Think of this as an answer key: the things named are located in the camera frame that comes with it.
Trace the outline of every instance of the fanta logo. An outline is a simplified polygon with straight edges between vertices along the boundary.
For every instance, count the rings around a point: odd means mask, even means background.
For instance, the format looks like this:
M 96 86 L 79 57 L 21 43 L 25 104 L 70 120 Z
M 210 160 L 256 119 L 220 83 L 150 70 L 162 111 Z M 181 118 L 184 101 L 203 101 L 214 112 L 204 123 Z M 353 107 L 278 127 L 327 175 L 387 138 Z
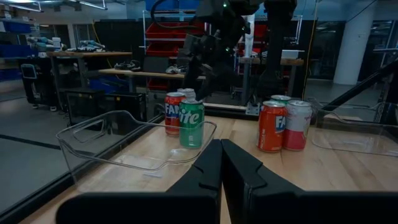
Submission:
M 166 117 L 178 118 L 178 105 L 171 105 L 166 103 Z
M 285 116 L 276 116 L 275 117 L 275 129 L 276 132 L 281 132 L 285 129 L 286 118 Z
M 182 109 L 180 111 L 180 122 L 184 124 L 195 124 L 199 119 L 199 114 L 191 114 L 191 111 L 187 111 Z

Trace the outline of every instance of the cable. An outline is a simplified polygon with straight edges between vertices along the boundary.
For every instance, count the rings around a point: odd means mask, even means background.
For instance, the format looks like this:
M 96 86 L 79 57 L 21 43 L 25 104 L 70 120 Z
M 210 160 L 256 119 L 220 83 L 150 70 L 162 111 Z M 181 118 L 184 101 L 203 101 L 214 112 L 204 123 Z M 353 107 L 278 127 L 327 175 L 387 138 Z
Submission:
M 100 38 L 98 38 L 98 35 L 97 35 L 97 31 L 95 31 L 95 26 L 94 26 L 94 24 L 95 24 L 95 21 L 93 20 L 93 22 L 91 23 L 91 25 L 93 26 L 93 31 L 94 31 L 95 37 L 97 38 L 98 43 L 101 44 Z M 109 62 L 109 59 L 108 59 L 108 58 L 106 58 L 106 61 L 108 62 L 109 67 L 110 67 L 110 68 L 113 68 L 112 65 L 111 65 L 111 63 Z
M 371 2 L 370 4 L 368 4 L 364 9 L 362 9 L 359 13 L 357 13 L 357 15 L 355 15 L 354 17 L 352 17 L 351 19 L 347 20 L 346 24 L 349 23 L 350 21 L 352 21 L 353 19 L 355 19 L 355 17 L 359 16 L 363 11 L 365 11 L 369 6 L 371 6 L 373 3 L 375 3 L 377 0 L 374 0 L 373 2 Z
M 155 10 L 156 7 L 161 4 L 162 2 L 164 2 L 165 0 L 158 0 L 157 2 L 155 2 L 155 4 L 152 6 L 152 8 L 150 9 L 150 18 L 152 19 L 152 21 L 154 21 L 154 24 L 165 28 L 165 29 L 198 29 L 203 31 L 203 33 L 205 33 L 205 30 L 203 30 L 201 27 L 197 27 L 197 26 L 176 26 L 176 27 L 169 27 L 169 26 L 164 26 L 162 24 L 159 24 L 156 19 L 155 19 Z
M 309 63 L 310 63 L 310 51 L 311 51 L 311 45 L 312 45 L 312 40 L 313 40 L 313 33 L 315 31 L 315 23 L 317 21 L 316 20 L 317 19 L 317 14 L 318 14 L 318 2 L 315 2 L 315 15 L 313 17 L 311 39 L 310 39 L 310 44 L 308 46 L 307 64 L 305 66 L 304 86 L 303 86 L 303 92 L 302 92 L 302 95 L 301 95 L 301 99 L 302 100 L 304 100 L 305 87 L 307 86 L 308 66 L 309 66 Z

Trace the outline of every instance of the can lid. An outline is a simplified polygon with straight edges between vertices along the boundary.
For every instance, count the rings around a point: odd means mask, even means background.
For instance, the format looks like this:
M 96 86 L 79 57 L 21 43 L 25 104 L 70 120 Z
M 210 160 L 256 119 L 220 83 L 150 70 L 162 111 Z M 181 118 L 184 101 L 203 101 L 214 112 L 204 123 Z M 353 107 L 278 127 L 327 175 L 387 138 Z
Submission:
M 294 105 L 294 106 L 311 106 L 311 103 L 305 102 L 305 101 L 301 101 L 301 100 L 290 100 L 288 102 L 288 104 Z
M 184 100 L 182 100 L 181 102 L 182 102 L 182 103 L 186 103 L 186 104 L 191 104 L 191 105 L 194 105 L 194 104 L 202 104 L 202 103 L 203 103 L 202 100 L 197 101 L 197 100 L 192 99 L 192 98 L 190 98 L 190 99 L 184 99 Z
M 185 88 L 185 89 L 179 88 L 177 91 L 179 91 L 179 92 L 192 92 L 194 90 L 192 88 Z
M 285 96 L 285 95 L 272 95 L 271 98 L 274 100 L 291 100 L 292 99 L 290 96 Z
M 185 96 L 185 94 L 180 93 L 180 92 L 171 92 L 171 93 L 167 93 L 167 96 L 174 96 L 174 97 L 180 97 L 180 96 Z
M 285 107 L 285 105 L 283 103 L 278 102 L 278 101 L 272 101 L 272 100 L 264 101 L 264 102 L 262 102 L 262 104 L 264 106 L 275 107 L 275 108 L 284 108 Z

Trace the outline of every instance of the red and white soda can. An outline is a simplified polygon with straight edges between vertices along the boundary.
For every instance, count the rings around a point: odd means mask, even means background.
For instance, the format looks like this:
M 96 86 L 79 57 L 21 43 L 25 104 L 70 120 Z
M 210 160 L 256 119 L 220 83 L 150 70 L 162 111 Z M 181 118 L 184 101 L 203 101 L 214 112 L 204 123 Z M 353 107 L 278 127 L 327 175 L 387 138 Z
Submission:
M 301 151 L 307 141 L 312 108 L 309 102 L 290 100 L 286 106 L 286 127 L 283 147 L 289 150 Z

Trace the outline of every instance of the sprite logo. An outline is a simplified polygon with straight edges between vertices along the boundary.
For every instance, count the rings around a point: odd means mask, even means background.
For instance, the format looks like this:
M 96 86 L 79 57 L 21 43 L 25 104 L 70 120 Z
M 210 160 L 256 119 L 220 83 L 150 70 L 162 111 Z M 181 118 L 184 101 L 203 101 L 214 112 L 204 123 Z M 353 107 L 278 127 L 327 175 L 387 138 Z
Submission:
M 191 111 L 186 111 L 186 109 L 180 110 L 180 122 L 183 124 L 195 124 L 199 120 L 198 113 L 191 113 Z

